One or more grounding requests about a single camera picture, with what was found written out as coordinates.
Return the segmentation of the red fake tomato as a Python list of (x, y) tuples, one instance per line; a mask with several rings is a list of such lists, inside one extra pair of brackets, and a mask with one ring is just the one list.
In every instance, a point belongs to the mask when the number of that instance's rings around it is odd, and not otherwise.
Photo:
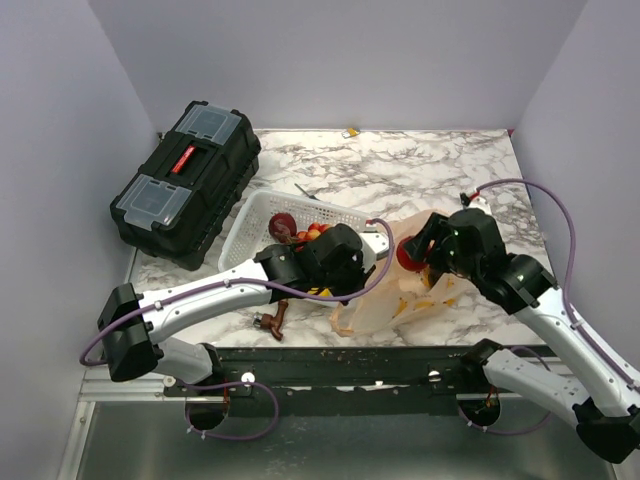
[(401, 242), (396, 248), (396, 260), (404, 270), (409, 272), (419, 272), (426, 268), (426, 264), (424, 262), (414, 261), (410, 258), (403, 242)]

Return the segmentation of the red fake cherry bunch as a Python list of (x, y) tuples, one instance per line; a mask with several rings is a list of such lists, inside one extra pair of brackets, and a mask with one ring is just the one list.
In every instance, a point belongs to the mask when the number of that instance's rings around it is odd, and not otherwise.
[(299, 244), (311, 242), (331, 227), (331, 224), (320, 224), (318, 222), (314, 222), (310, 224), (306, 230), (298, 231), (296, 234), (296, 240)]

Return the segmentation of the orange translucent plastic bag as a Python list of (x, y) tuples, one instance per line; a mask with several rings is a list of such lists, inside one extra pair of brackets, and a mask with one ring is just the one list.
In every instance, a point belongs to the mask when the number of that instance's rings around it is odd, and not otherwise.
[(343, 337), (369, 335), (417, 320), (443, 314), (473, 285), (452, 274), (429, 267), (404, 269), (397, 253), (381, 282), (367, 294), (337, 306), (331, 316), (332, 330)]

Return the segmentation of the red fake apple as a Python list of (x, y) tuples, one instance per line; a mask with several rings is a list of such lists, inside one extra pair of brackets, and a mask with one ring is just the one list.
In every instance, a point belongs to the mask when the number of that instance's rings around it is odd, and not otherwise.
[(286, 242), (297, 235), (297, 224), (289, 213), (276, 213), (268, 224), (270, 235), (279, 242)]

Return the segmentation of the yellow fake bell pepper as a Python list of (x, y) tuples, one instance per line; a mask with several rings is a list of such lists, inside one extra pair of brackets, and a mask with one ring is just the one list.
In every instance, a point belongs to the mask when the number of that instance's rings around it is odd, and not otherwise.
[(312, 297), (319, 297), (319, 298), (331, 297), (332, 296), (332, 293), (328, 288), (319, 288), (319, 287), (315, 287), (315, 288), (312, 288), (312, 289), (308, 290), (307, 294), (312, 296)]

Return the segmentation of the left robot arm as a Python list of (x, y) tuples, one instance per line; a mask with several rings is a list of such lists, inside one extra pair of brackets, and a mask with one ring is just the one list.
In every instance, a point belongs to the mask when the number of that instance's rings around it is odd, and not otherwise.
[(212, 394), (221, 385), (220, 368), (206, 347), (179, 342), (177, 333), (313, 289), (327, 289), (346, 302), (364, 288), (374, 263), (363, 236), (339, 223), (311, 241), (270, 245), (200, 281), (146, 293), (122, 284), (111, 291), (97, 321), (110, 378), (124, 382), (156, 371), (188, 382), (201, 395)]

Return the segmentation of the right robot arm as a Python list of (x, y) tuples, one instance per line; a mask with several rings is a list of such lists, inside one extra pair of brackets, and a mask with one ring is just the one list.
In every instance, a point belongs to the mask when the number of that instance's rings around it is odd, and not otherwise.
[(533, 330), (574, 377), (566, 379), (483, 340), (460, 367), (469, 390), (517, 393), (573, 426), (601, 459), (624, 462), (639, 447), (639, 372), (565, 300), (555, 277), (528, 255), (507, 251), (494, 218), (467, 208), (433, 213), (396, 250), (407, 270), (426, 267), (470, 281), (481, 295)]

